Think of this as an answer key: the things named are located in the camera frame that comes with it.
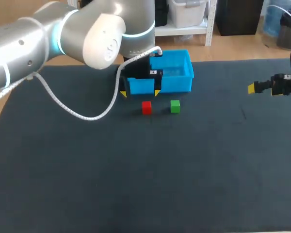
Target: white cable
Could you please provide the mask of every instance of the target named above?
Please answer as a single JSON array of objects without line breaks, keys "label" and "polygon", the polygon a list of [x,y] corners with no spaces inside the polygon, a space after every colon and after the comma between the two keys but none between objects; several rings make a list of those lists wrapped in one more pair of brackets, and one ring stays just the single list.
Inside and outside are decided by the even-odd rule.
[{"label": "white cable", "polygon": [[114,103],[115,103],[115,100],[116,100],[116,97],[117,97],[117,94],[118,94],[118,88],[119,88],[119,82],[120,82],[120,76],[121,76],[121,71],[124,69],[125,66],[127,66],[128,64],[132,63],[132,62],[135,62],[145,56],[148,56],[150,55],[151,53],[155,52],[155,51],[158,51],[158,54],[159,55],[162,55],[162,50],[160,47],[156,46],[138,56],[135,56],[129,60],[127,60],[126,62],[124,62],[123,64],[120,65],[120,67],[118,68],[117,70],[117,73],[116,73],[116,81],[115,81],[115,89],[114,89],[114,95],[113,95],[113,98],[111,100],[111,103],[110,105],[108,106],[108,108],[102,113],[100,114],[99,116],[96,116],[96,117],[86,117],[86,116],[82,116],[76,112],[74,112],[73,110],[69,109],[67,106],[65,106],[62,102],[60,102],[60,100],[54,95],[54,93],[52,92],[52,90],[50,89],[49,85],[47,84],[47,82],[42,78],[42,76],[38,73],[34,73],[34,76],[36,76],[40,82],[42,83],[42,85],[44,86],[44,88],[46,89],[46,91],[49,93],[49,95],[52,97],[52,99],[59,105],[61,106],[65,111],[67,111],[68,113],[70,113],[71,115],[79,118],[79,119],[82,119],[82,120],[88,120],[88,121],[94,121],[94,120],[99,120],[101,118],[103,118],[105,115],[107,115],[109,113],[109,111],[112,109]]},{"label": "white cable", "polygon": [[26,78],[20,79],[17,82],[9,85],[7,88],[0,91],[0,99],[2,99],[4,96],[6,96],[10,91],[12,91],[15,87],[20,85]]},{"label": "white cable", "polygon": [[284,11],[284,12],[286,12],[290,17],[291,17],[291,14],[290,14],[290,12],[288,12],[288,11],[286,11],[285,9],[283,9],[282,7],[280,7],[280,6],[276,6],[276,5],[269,5],[268,7],[270,7],[270,6],[273,6],[273,7],[277,7],[278,9],[280,9],[280,10],[282,10],[282,11]]}]

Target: blue plastic bin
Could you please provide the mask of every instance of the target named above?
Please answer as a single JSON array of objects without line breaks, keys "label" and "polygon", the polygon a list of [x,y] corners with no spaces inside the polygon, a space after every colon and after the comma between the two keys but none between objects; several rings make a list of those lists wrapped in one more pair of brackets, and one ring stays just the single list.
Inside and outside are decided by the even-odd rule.
[{"label": "blue plastic bin", "polygon": [[[163,51],[162,57],[151,57],[152,69],[163,69],[160,93],[190,92],[194,78],[187,50]],[[154,79],[128,78],[131,95],[154,94]]]}]

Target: green block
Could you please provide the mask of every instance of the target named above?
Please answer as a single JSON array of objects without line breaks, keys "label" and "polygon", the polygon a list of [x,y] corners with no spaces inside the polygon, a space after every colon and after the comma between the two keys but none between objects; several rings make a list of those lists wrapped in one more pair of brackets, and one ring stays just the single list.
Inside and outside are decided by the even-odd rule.
[{"label": "green block", "polygon": [[179,100],[170,101],[170,112],[171,113],[180,113],[180,101]]}]

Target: black cabinet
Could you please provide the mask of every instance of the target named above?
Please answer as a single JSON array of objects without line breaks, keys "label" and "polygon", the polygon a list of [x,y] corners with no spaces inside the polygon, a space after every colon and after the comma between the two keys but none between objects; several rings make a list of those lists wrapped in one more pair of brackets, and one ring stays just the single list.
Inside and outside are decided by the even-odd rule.
[{"label": "black cabinet", "polygon": [[220,34],[255,34],[263,2],[263,0],[218,0],[216,23]]}]

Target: red block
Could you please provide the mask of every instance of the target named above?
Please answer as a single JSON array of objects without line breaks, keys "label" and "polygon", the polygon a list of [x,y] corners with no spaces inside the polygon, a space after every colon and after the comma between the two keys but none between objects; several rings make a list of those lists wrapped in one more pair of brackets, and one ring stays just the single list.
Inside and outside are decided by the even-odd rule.
[{"label": "red block", "polygon": [[143,115],[151,115],[152,114],[151,101],[142,102],[142,114]]}]

